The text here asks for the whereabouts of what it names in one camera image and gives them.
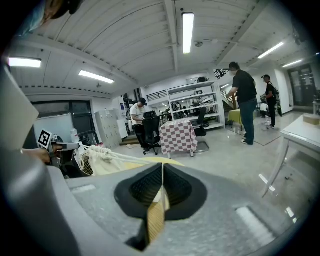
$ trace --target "blue jeans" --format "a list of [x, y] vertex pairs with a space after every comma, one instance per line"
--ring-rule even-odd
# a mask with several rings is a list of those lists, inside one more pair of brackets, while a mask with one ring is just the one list
[[239, 104], [241, 120], [246, 132], [245, 141], [249, 145], [253, 145], [255, 139], [254, 111], [257, 104], [258, 101], [256, 98]]

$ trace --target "door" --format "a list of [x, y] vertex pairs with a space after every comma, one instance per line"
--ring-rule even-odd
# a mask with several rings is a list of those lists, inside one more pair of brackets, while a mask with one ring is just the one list
[[315, 79], [309, 64], [288, 70], [295, 106], [312, 107], [316, 94]]

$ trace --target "white table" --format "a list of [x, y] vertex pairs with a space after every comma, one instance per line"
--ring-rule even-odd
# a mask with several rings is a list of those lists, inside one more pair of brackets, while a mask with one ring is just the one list
[[320, 126], [304, 122], [303, 115], [281, 131], [283, 142], [271, 177], [262, 190], [262, 197], [275, 182], [287, 155], [289, 147], [301, 151], [310, 157], [320, 160]]

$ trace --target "black t-shirt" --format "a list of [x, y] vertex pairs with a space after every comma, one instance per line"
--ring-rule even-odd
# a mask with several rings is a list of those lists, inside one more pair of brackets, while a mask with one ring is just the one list
[[276, 104], [276, 92], [275, 92], [274, 85], [270, 81], [266, 84], [265, 94], [268, 95], [269, 92], [272, 92], [272, 97], [266, 99], [268, 101], [268, 105], [270, 105], [270, 104], [275, 105]]
[[241, 69], [236, 73], [232, 87], [238, 88], [237, 97], [240, 104], [256, 97], [257, 90], [254, 81], [251, 75]]

